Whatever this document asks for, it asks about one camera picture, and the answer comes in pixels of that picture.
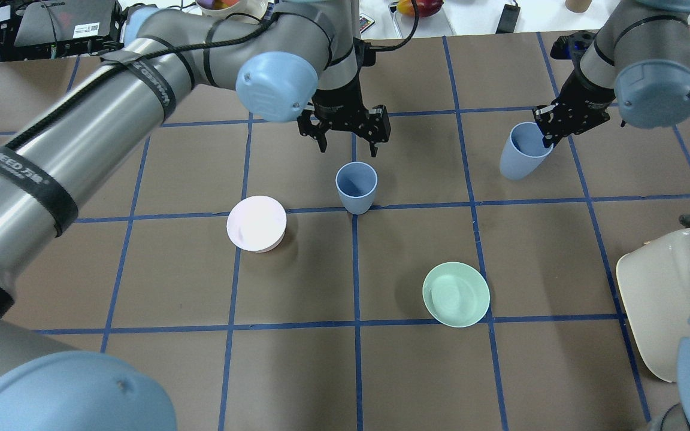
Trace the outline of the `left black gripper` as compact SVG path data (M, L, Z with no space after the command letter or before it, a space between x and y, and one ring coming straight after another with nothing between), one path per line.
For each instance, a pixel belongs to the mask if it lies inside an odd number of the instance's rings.
M336 130L354 133L369 142L370 156L375 158L380 143L391 137L391 123L385 105L367 109L362 100L361 70L376 62L376 48L370 42L354 42L348 57L329 68L333 83L323 83L312 100L296 118L301 136L309 136L321 153L328 149L326 132Z

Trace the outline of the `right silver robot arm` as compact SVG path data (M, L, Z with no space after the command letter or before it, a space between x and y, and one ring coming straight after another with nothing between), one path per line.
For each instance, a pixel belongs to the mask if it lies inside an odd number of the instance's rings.
M534 107L544 147L610 120L651 130L690 118L690 1L622 1L598 32L553 43L550 56L573 71L559 95Z

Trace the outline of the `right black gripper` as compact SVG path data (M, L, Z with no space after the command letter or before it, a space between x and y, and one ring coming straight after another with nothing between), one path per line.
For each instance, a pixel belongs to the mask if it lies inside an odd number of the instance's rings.
M534 121L544 134L545 149L553 147L570 135L578 135L610 120L608 106L615 100L614 90L592 81L582 71L581 60L591 53L609 66L604 54L599 55L595 35L563 35L553 42L550 57L569 60L573 71L548 105L534 107Z

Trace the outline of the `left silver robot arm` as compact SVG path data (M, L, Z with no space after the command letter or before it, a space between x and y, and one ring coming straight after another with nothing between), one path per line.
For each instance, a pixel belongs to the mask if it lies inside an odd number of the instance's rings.
M0 145L0 317L14 283L135 147L197 85L234 90L268 122L298 121L326 149L329 130L367 140L391 134L387 109L364 107L355 1L279 1L258 23L161 9L123 50Z

